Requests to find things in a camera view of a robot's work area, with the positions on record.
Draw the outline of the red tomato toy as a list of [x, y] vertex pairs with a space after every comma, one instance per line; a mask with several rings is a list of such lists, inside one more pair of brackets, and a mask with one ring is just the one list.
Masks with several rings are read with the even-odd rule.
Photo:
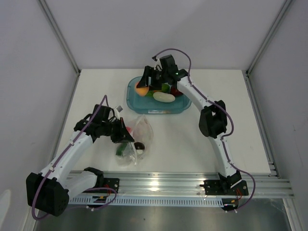
[[132, 132], [133, 132], [133, 128], [131, 128], [131, 127], [126, 127], [126, 129], [127, 129], [127, 131], [128, 131], [129, 133], [132, 133]]

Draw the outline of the green lime toy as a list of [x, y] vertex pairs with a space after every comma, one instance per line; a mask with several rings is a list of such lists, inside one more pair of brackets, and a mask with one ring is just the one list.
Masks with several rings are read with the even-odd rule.
[[121, 143], [116, 149], [116, 156], [123, 156], [128, 143]]

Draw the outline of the orange peach toy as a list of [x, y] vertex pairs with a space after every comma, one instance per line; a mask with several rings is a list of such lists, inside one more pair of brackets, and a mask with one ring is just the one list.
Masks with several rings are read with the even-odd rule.
[[135, 84], [135, 88], [134, 88], [135, 92], [136, 92], [139, 96], [141, 96], [141, 97], [146, 96], [146, 94], [147, 94], [148, 91], [149, 91], [149, 87], [141, 87], [141, 88], [138, 88], [138, 87], [137, 87], [138, 84], [139, 84], [139, 82], [137, 82], [137, 83]]

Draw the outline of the dark brown mangosteen toy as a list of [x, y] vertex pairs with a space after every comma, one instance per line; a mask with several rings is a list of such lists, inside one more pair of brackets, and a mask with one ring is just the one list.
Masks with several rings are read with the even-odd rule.
[[145, 150], [145, 145], [141, 142], [135, 142], [134, 147], [136, 150]]

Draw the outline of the clear zip top bag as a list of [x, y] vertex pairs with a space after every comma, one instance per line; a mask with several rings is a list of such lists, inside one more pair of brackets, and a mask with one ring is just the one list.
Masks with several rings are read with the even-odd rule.
[[154, 132], [145, 115], [139, 115], [129, 121], [126, 128], [134, 142], [119, 144], [115, 151], [115, 159], [120, 166], [136, 166], [149, 153]]

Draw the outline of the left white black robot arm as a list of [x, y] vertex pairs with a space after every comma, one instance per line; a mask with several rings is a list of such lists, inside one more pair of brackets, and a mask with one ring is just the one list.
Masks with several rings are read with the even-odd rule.
[[123, 118], [108, 121], [105, 117], [100, 120], [95, 117], [89, 115], [80, 120], [64, 150], [39, 173], [27, 176], [27, 203], [31, 206], [32, 214], [38, 209], [58, 217], [67, 208], [69, 200], [80, 193], [109, 191], [104, 183], [103, 171], [92, 167], [85, 168], [79, 176], [67, 180], [73, 166], [101, 136], [110, 137], [113, 143], [134, 142]]

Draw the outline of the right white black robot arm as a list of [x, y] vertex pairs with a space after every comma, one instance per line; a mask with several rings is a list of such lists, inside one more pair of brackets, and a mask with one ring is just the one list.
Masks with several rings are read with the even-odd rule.
[[163, 83], [175, 85], [196, 106], [200, 112], [199, 130], [209, 138], [218, 160], [218, 188], [223, 195], [236, 192], [242, 181], [241, 174], [232, 165], [226, 143], [227, 112], [224, 101], [214, 101], [200, 91], [184, 69], [167, 68], [158, 70], [150, 66], [144, 68], [137, 88], [153, 87], [157, 89]]

